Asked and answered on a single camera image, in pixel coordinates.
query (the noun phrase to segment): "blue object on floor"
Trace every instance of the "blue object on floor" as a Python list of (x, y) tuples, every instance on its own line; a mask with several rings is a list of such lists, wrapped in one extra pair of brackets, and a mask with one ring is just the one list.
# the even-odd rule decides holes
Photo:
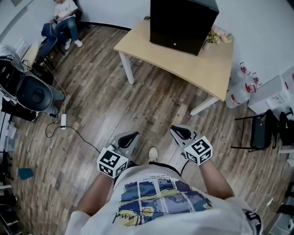
[(25, 180), (33, 177), (34, 173), (31, 168), (19, 168), (18, 175), (21, 180)]

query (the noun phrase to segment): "black box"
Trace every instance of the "black box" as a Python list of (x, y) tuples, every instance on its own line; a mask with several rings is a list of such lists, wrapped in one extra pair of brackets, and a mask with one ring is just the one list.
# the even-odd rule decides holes
[(215, 0), (151, 0), (150, 42), (198, 55), (218, 14)]

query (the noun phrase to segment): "wooden floor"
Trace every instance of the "wooden floor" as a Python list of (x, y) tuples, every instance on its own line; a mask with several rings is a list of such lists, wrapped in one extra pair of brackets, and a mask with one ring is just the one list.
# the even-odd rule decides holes
[[(251, 115), (245, 106), (229, 110), (217, 102), (192, 117), (189, 112), (207, 93), (188, 82), (140, 60), (131, 59), (135, 83), (127, 81), (118, 52), (113, 50), (125, 31), (94, 26), (80, 32), (82, 48), (71, 45), (66, 56), (56, 56), (56, 78), (68, 95), (68, 125), (102, 149), (111, 137), (124, 131), (140, 132), (135, 162), (147, 163), (151, 146), (159, 149), (160, 162), (177, 168), (186, 162), (173, 141), (169, 126), (188, 124), (206, 135), (214, 147), (213, 161), (237, 196), (262, 216), (267, 224), (283, 200), (291, 169), (277, 149), (249, 153), (233, 150), (240, 123), (234, 118)], [(40, 235), (63, 234), (71, 212), (97, 176), (98, 153), (72, 130), (57, 130), (48, 139), (51, 118), (42, 114), (37, 123), (13, 120), (20, 138), (13, 154), (13, 189), (21, 206), (24, 227)], [(49, 127), (52, 133), (56, 125)], [(245, 124), (248, 144), (250, 123)], [(21, 181), (18, 168), (32, 168), (34, 177)], [(197, 166), (189, 163), (183, 178), (205, 190)], [(266, 207), (269, 200), (274, 203)]]

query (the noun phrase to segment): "wooden tabletop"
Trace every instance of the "wooden tabletop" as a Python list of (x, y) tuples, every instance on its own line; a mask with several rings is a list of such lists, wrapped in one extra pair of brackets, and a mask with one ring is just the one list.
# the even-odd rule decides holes
[(21, 59), (22, 62), (25, 65), (32, 67), (36, 60), (38, 52), (39, 52), (39, 43), (37, 42), (32, 43), (32, 45), (29, 47), (26, 54), (24, 54), (23, 58)]
[(211, 44), (198, 56), (150, 42), (150, 21), (144, 20), (114, 47), (147, 61), (205, 90), (221, 101), (226, 98), (233, 59), (234, 42)]

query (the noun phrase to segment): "white shoe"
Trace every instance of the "white shoe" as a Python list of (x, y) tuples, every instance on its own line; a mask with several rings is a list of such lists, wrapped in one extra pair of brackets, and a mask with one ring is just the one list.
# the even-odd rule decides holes
[(83, 43), (80, 40), (76, 40), (74, 41), (74, 43), (78, 46), (81, 47), (83, 45)]
[(149, 150), (149, 162), (157, 162), (158, 151), (155, 147), (151, 147)]
[(69, 40), (65, 43), (65, 47), (64, 47), (65, 50), (68, 50), (68, 49), (69, 49), (69, 46), (70, 46), (70, 43), (71, 43), (71, 42), (72, 42), (72, 40), (69, 39)]

